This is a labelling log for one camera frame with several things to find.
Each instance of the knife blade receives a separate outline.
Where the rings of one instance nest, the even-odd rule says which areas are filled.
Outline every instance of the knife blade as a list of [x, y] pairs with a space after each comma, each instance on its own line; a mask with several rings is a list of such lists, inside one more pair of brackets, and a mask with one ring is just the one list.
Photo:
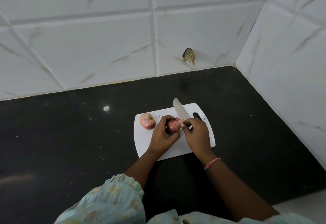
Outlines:
[[177, 98], [173, 100], [173, 107], [175, 108], [178, 117], [180, 119], [186, 120], [190, 118], [190, 115], [188, 114], [188, 112], [185, 110], [185, 108], [182, 106], [182, 104]]

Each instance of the pink string bracelet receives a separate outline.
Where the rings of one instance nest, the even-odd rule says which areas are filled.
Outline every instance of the pink string bracelet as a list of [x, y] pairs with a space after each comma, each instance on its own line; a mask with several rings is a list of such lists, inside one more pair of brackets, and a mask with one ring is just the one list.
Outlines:
[[216, 159], [212, 160], [211, 162], [208, 162], [206, 164], [206, 167], [204, 167], [204, 169], [205, 170], [208, 169], [216, 160], [221, 160], [221, 158], [216, 158]]

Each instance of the light blue floral shirt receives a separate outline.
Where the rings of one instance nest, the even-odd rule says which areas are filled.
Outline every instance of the light blue floral shirt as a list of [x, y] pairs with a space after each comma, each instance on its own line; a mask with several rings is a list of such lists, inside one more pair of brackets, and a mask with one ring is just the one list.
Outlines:
[[[104, 185], [92, 189], [78, 203], [64, 211], [55, 223], [139, 223], [145, 224], [145, 211], [141, 202], [144, 191], [132, 177], [118, 174], [105, 181]], [[158, 214], [149, 220], [152, 223], [169, 224], [231, 224], [230, 220], [211, 216], [201, 212], [192, 212], [179, 216], [175, 209]], [[297, 214], [280, 214], [264, 222], [243, 218], [240, 224], [310, 224], [312, 221]]]

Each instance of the person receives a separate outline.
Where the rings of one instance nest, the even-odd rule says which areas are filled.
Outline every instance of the person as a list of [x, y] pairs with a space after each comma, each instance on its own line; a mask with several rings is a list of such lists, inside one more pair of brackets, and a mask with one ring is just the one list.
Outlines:
[[[165, 126], [172, 116], [162, 116], [153, 130], [147, 151], [124, 174], [107, 180], [104, 185], [92, 189], [82, 200], [64, 211], [55, 223], [146, 223], [142, 197], [150, 170], [154, 163], [169, 150], [180, 133], [168, 136]], [[175, 209], [158, 214], [147, 223], [313, 223], [296, 214], [279, 214], [242, 182], [218, 158], [210, 146], [209, 132], [204, 121], [190, 118], [181, 123], [190, 149], [206, 168], [209, 178], [221, 196], [233, 220], [226, 220], [192, 212], [179, 216]]]

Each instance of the cutting board handle hole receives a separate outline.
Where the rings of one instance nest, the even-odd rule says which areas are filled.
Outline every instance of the cutting board handle hole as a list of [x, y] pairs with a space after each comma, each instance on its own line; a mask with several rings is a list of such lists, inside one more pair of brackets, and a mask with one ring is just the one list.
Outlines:
[[192, 115], [194, 118], [198, 118], [199, 120], [202, 120], [197, 112], [194, 112]]

